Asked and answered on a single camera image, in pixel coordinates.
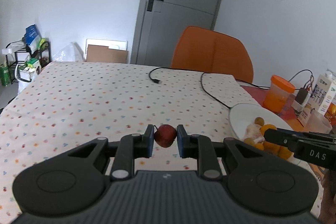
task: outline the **gray floor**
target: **gray floor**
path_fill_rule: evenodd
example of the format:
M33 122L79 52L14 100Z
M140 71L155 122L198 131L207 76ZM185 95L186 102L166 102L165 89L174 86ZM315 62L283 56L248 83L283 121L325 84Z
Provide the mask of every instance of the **gray floor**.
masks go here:
M0 85L0 108L5 107L8 101L17 96L18 83L12 85Z

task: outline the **ribbed gray surface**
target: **ribbed gray surface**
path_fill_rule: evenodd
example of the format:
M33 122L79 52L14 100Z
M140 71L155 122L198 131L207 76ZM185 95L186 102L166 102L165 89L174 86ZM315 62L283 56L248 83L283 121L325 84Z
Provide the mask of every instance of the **ribbed gray surface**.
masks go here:
M273 218L239 207L217 182L206 182L195 171L139 171L129 181L112 184L93 207L65 218L21 215L14 224L317 224L311 214Z

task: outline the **chair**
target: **chair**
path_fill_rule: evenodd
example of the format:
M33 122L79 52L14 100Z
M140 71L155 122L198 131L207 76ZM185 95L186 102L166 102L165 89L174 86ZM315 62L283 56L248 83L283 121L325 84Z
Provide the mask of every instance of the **chair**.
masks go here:
M184 30L171 67L228 74L249 83L253 81L251 59L238 39L195 26Z

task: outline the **white patterned tablecloth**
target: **white patterned tablecloth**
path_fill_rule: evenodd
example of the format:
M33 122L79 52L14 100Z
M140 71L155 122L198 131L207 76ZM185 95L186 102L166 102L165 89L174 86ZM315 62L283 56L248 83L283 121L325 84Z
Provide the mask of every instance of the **white patterned tablecloth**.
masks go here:
M25 168L70 150L98 136L117 141L144 133L147 124L183 124L188 133L213 141L231 136L228 110L205 94L200 72L157 70L153 67L53 62L20 93L0 116L0 223L20 210L12 194L15 176ZM231 75L204 75L205 89L229 106L258 104ZM178 157L154 144L150 159L137 159L136 169L196 169L196 160Z

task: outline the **white plate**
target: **white plate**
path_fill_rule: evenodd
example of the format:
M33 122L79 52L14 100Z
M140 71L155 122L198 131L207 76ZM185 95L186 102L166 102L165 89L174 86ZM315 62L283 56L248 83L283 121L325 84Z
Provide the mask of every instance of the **white plate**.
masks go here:
M266 108L253 104L237 104L233 106L229 112L229 123L235 135L234 137L242 140L247 126L253 123L256 117L262 117L265 124L270 123L277 128L293 130L283 119ZM291 156L288 161L296 165L301 162L301 160L293 156Z

